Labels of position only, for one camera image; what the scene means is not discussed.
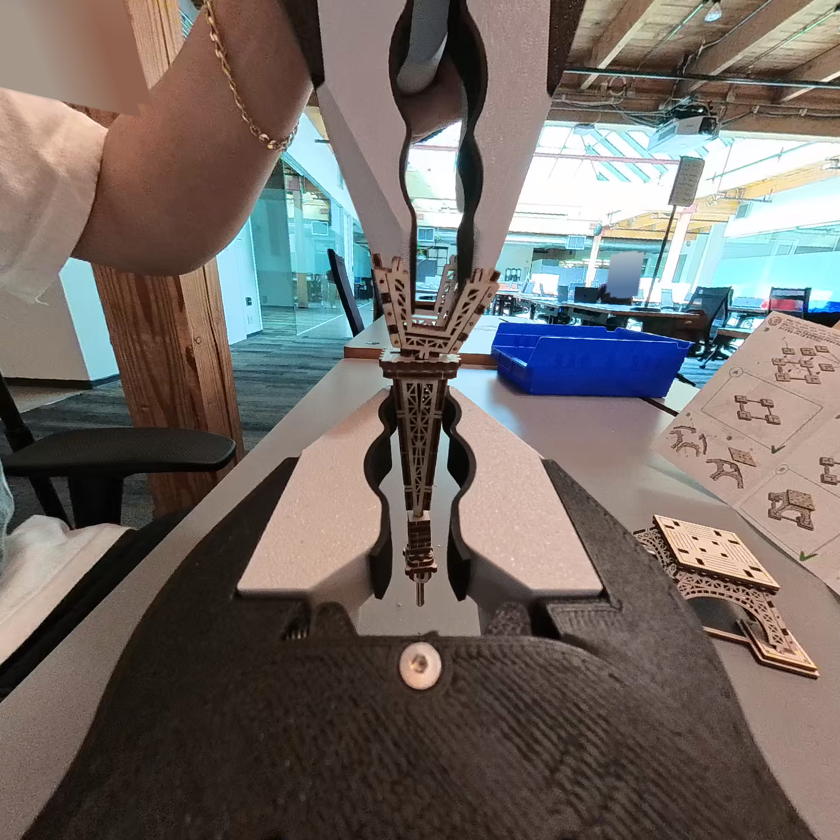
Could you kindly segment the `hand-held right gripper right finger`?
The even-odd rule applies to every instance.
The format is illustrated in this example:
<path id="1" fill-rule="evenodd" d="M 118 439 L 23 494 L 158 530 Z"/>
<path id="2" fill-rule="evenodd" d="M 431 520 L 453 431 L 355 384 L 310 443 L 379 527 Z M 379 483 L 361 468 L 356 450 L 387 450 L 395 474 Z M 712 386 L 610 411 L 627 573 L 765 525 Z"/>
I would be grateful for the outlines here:
<path id="1" fill-rule="evenodd" d="M 458 488 L 447 546 L 456 599 L 599 597 L 602 580 L 540 454 L 454 387 L 444 431 L 447 470 Z"/>

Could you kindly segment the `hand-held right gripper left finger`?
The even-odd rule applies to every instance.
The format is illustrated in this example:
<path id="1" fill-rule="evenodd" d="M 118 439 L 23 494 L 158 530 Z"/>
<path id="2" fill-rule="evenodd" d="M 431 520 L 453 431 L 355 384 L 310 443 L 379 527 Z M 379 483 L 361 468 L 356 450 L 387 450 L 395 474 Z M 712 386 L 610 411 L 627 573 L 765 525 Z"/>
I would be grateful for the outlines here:
<path id="1" fill-rule="evenodd" d="M 385 431 L 384 388 L 307 446 L 237 585 L 243 597 L 364 603 L 373 595 L 369 555 L 382 501 L 364 457 Z"/>

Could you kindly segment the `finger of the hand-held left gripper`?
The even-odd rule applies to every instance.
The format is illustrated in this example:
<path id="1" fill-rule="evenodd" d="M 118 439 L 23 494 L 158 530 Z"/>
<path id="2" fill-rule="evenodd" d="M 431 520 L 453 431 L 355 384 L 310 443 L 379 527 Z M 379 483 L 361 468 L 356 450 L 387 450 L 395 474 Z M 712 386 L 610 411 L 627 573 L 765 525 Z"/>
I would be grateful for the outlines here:
<path id="1" fill-rule="evenodd" d="M 408 129 L 392 89 L 392 41 L 407 2 L 318 1 L 322 119 L 373 255 L 413 256 L 406 198 Z"/>
<path id="2" fill-rule="evenodd" d="M 465 213 L 459 269 L 493 270 L 505 244 L 550 107 L 550 2 L 468 1 L 458 11 L 474 53 L 458 160 Z"/>

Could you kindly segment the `wooden tower spire section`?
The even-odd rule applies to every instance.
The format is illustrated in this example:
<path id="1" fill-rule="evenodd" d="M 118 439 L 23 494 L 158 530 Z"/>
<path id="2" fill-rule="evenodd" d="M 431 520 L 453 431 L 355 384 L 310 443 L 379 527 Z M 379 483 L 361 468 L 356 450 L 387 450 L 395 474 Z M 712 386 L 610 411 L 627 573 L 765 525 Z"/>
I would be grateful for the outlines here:
<path id="1" fill-rule="evenodd" d="M 401 453 L 407 523 L 405 573 L 414 583 L 416 605 L 421 607 L 426 584 L 437 571 L 430 511 L 448 383 L 457 375 L 460 356 L 441 353 L 421 358 L 385 350 L 380 366 L 384 377 L 392 381 Z"/>

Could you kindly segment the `person's left hand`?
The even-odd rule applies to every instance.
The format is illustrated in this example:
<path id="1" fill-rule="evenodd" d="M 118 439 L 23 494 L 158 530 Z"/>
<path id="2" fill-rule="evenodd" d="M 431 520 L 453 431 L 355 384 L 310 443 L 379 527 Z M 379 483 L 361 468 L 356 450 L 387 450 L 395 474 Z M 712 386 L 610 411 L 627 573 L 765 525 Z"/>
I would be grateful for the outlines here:
<path id="1" fill-rule="evenodd" d="M 430 84 L 404 100 L 413 141 L 422 141 L 461 120 L 465 88 L 452 59 L 444 57 Z"/>

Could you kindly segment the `black ceiling pipe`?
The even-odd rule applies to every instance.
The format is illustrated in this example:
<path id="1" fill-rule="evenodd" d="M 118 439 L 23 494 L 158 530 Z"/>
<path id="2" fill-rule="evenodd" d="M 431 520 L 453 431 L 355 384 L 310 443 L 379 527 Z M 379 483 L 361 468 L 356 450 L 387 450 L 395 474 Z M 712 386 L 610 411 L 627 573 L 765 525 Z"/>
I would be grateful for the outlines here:
<path id="1" fill-rule="evenodd" d="M 567 66 L 561 71 L 561 73 L 564 75 L 584 77 L 628 78 L 651 81 L 695 81 L 700 84 L 727 83 L 742 87 L 767 87 L 795 90 L 839 89 L 839 82 L 837 81 L 727 76 L 722 74 L 710 75 L 704 73 L 672 72 L 665 70 L 633 70 L 625 68 L 595 68 L 593 66 Z"/>

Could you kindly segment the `white ceiling projector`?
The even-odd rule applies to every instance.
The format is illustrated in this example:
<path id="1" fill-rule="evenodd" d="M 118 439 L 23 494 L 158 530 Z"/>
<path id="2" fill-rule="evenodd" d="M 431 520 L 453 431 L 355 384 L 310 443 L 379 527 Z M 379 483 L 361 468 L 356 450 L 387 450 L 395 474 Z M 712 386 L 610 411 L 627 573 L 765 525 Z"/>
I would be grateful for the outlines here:
<path id="1" fill-rule="evenodd" d="M 676 158 L 698 151 L 719 134 L 718 116 L 705 106 L 691 106 L 672 112 L 657 126 L 647 142 L 649 154 Z"/>

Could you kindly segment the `blue plastic bin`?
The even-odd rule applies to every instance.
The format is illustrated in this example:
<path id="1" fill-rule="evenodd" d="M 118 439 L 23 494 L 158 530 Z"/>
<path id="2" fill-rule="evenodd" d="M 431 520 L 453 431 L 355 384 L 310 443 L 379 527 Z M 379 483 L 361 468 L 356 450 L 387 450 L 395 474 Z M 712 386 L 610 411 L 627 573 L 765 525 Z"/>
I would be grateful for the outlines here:
<path id="1" fill-rule="evenodd" d="M 666 396 L 692 343 L 604 327 L 504 322 L 491 345 L 500 378 L 537 396 Z"/>

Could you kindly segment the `white sign on pole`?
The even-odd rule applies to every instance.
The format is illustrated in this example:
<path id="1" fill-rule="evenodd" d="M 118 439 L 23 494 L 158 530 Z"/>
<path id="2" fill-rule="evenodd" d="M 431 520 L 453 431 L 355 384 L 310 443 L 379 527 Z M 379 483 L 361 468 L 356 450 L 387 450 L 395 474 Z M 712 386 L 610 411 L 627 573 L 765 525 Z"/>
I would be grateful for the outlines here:
<path id="1" fill-rule="evenodd" d="M 692 205 L 697 197 L 697 190 L 704 172 L 705 162 L 694 156 L 682 156 L 679 158 L 679 165 L 672 184 L 668 204 L 670 205 L 670 216 L 665 229 L 665 235 L 659 247 L 658 257 L 655 263 L 653 276 L 644 302 L 644 308 L 649 308 L 650 300 L 655 288 L 655 282 L 659 269 L 665 255 L 665 249 L 669 241 L 671 229 L 674 225 L 677 209 L 687 208 Z"/>

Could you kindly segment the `black chair backrest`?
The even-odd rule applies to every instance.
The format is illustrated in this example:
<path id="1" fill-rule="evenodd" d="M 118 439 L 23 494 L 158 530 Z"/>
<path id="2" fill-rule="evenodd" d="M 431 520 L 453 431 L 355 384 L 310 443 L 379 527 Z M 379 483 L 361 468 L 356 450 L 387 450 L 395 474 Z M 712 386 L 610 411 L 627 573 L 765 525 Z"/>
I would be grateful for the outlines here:
<path id="1" fill-rule="evenodd" d="M 332 279 L 337 288 L 344 314 L 350 325 L 351 334 L 353 337 L 356 337 L 364 330 L 364 323 L 354 297 L 354 284 L 348 274 L 343 258 L 333 248 L 327 249 L 327 255 Z"/>

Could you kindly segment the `folded assembly diagram sheet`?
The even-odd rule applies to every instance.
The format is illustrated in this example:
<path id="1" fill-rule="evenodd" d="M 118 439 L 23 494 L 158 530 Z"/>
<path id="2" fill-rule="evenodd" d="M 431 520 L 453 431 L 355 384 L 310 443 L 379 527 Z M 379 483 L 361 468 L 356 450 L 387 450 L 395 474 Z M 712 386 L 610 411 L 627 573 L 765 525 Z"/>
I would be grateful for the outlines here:
<path id="1" fill-rule="evenodd" d="M 839 593 L 839 331 L 771 314 L 654 451 Z"/>

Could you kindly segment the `wooden office table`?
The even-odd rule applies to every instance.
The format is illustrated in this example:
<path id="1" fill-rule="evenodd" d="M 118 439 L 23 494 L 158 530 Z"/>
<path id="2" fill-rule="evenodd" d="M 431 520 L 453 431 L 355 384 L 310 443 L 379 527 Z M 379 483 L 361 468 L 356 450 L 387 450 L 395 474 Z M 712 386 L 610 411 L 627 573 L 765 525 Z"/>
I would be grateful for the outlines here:
<path id="1" fill-rule="evenodd" d="M 543 319 L 549 324 L 605 327 L 608 330 L 640 329 L 690 343 L 705 340 L 712 330 L 712 320 L 700 309 L 676 311 L 600 302 L 549 301 L 513 294 L 497 295 L 490 313 L 509 317 L 521 314 L 531 320 Z"/>

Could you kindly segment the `black mesh office chair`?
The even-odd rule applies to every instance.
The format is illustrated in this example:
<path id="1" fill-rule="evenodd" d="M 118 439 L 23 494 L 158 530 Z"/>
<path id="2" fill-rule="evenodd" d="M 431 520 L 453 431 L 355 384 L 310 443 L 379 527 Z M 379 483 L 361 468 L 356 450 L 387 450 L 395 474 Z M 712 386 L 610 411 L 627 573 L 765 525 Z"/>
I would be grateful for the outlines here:
<path id="1" fill-rule="evenodd" d="M 713 353 L 720 329 L 726 326 L 732 302 L 732 287 L 697 287 L 681 312 L 696 315 L 686 322 L 685 340 L 692 342 L 690 358 L 705 361 Z"/>

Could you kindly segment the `red-backed office chair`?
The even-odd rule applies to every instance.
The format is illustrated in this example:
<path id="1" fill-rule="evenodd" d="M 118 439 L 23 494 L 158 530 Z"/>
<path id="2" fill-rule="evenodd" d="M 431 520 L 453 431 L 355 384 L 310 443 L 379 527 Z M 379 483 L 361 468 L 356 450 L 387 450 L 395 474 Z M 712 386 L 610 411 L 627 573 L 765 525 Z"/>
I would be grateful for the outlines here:
<path id="1" fill-rule="evenodd" d="M 767 300 L 768 313 L 782 312 L 793 318 L 804 319 L 810 310 L 812 289 L 772 287 Z"/>

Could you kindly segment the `wooden support post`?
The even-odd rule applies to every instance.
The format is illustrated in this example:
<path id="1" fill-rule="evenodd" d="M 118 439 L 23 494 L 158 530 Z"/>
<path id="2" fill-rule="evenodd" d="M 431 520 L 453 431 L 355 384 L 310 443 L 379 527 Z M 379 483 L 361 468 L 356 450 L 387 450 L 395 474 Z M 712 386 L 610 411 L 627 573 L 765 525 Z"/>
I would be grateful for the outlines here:
<path id="1" fill-rule="evenodd" d="M 102 162 L 102 201 L 125 223 L 127 245 L 141 235 L 175 232 L 161 200 L 170 179 L 159 175 L 151 142 L 157 131 L 125 118 L 112 126 Z M 135 426 L 171 427 L 230 438 L 229 465 L 214 472 L 148 478 L 157 517 L 190 508 L 244 456 L 221 283 L 215 259 L 195 270 L 162 277 L 93 266 L 101 306 Z"/>

